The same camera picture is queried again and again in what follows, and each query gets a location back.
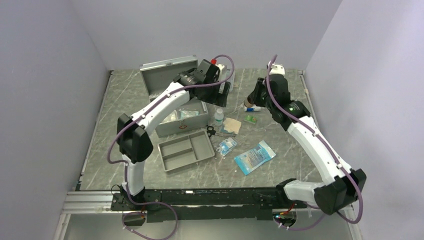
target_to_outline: robotic arm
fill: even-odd
[[[294,178],[285,180],[276,186],[278,198],[286,202],[307,202],[318,206],[325,214],[331,215],[358,199],[355,187],[362,191],[366,175],[361,169],[353,170],[321,135],[306,107],[300,101],[291,100],[283,66],[272,64],[270,68],[269,87],[274,100],[299,121],[293,120],[275,105],[267,91],[268,86],[264,78],[258,78],[254,91],[244,104],[246,107],[252,105],[266,107],[272,118],[300,143],[322,177],[322,182],[319,183],[303,182]],[[198,68],[179,73],[169,87],[148,106],[131,117],[121,115],[117,124],[117,131],[121,132],[121,135],[118,134],[117,143],[123,159],[128,164],[127,178],[122,185],[128,184],[126,189],[129,190],[125,192],[124,187],[120,187],[122,195],[128,194],[134,201],[143,202],[144,165],[153,151],[149,135],[173,110],[192,98],[221,107],[226,106],[230,83],[226,82],[224,89],[220,91],[219,77],[220,68],[203,60]],[[327,143],[332,152],[322,141]],[[333,160],[332,154],[336,155],[339,163]],[[346,174],[354,180],[355,186]]]

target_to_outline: plastic bottle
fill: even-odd
[[[222,108],[218,108],[215,112],[215,125],[221,126],[224,120],[224,113]]]

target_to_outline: scissors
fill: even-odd
[[[235,137],[236,136],[235,133],[224,133],[224,132],[216,131],[214,126],[210,126],[210,125],[207,126],[206,132],[209,137],[211,137],[212,135],[216,135],[220,137]]]

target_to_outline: marble table surface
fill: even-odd
[[[177,188],[241,188],[241,187],[273,187],[280,182],[297,178],[302,181],[320,182],[318,170],[306,152],[273,121],[268,110],[246,113],[242,103],[255,87],[256,79],[264,77],[265,69],[236,69],[234,88],[228,95],[224,116],[241,121],[239,134],[235,137],[239,145],[227,156],[215,153],[215,157],[165,172],[159,156],[157,144],[176,138],[178,134],[158,137],[156,132],[150,136],[154,151],[146,160],[144,168],[144,184],[152,189]],[[304,86],[296,69],[286,69],[292,99],[302,101],[308,108],[308,100]],[[97,127],[88,152],[86,165],[82,171],[81,190],[109,190],[114,184],[123,181],[123,165],[111,165],[106,161],[106,154],[111,141],[116,135],[117,119],[122,113],[131,115],[149,103],[148,93],[141,78],[140,71],[116,70],[112,72],[109,85],[99,113]],[[216,107],[207,104],[210,123]],[[256,125],[244,122],[247,115],[257,117]],[[210,138],[214,149],[224,140],[221,136]],[[276,156],[258,167],[249,175],[244,175],[234,161],[234,157],[254,148],[261,140],[276,152]],[[113,160],[122,159],[119,148],[115,146],[111,155]]]

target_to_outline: gray wall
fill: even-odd
[[[305,69],[342,0],[72,0],[109,69],[196,54]]]
[[[0,239],[52,239],[107,76],[68,0],[0,2]]]
[[[319,125],[367,174],[364,239],[424,236],[424,2],[344,0],[306,68]]]

